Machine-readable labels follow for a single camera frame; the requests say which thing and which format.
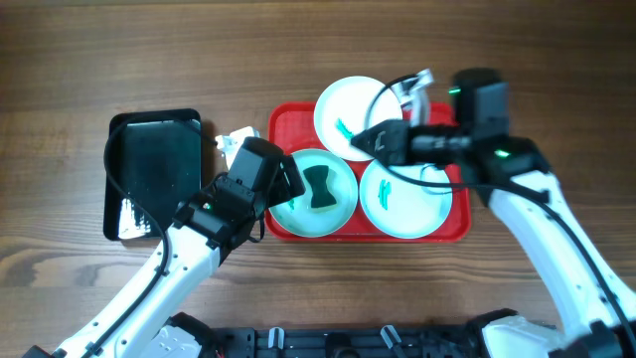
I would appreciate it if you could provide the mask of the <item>white round plate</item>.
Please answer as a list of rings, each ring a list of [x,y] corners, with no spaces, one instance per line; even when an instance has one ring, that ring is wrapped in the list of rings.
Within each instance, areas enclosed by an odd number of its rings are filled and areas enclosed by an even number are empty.
[[[372,159],[353,147],[350,139],[386,119],[402,119],[398,98],[387,90],[372,108],[369,122],[365,122],[372,100],[383,87],[376,79],[353,76],[335,81],[321,93],[314,108],[314,128],[329,151],[348,161]]]

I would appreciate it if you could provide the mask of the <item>green yellow sponge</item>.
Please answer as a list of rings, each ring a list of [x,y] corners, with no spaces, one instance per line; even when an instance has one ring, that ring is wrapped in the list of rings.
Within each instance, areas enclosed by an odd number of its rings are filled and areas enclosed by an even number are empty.
[[[312,209],[321,209],[337,203],[336,198],[327,185],[329,176],[329,167],[327,165],[314,165],[306,168],[303,170],[303,175],[312,190],[310,204]]]

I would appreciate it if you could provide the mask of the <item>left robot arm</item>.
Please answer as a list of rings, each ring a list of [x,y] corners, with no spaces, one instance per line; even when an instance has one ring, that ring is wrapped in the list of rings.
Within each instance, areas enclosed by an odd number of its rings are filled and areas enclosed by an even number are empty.
[[[54,356],[141,356],[185,298],[251,240],[264,213],[304,192],[292,156],[263,138],[246,138],[230,171],[178,207],[153,255]]]

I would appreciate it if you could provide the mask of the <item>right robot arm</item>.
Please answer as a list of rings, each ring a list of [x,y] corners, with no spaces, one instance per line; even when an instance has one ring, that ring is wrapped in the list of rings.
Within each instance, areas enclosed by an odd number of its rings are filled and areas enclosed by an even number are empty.
[[[612,270],[570,210],[550,164],[529,138],[510,133],[509,86],[487,68],[463,70],[449,91],[455,124],[391,119],[351,143],[383,165],[456,164],[449,189],[474,190],[510,230],[548,289],[556,331],[511,310],[472,320],[483,357],[632,357],[635,292]]]

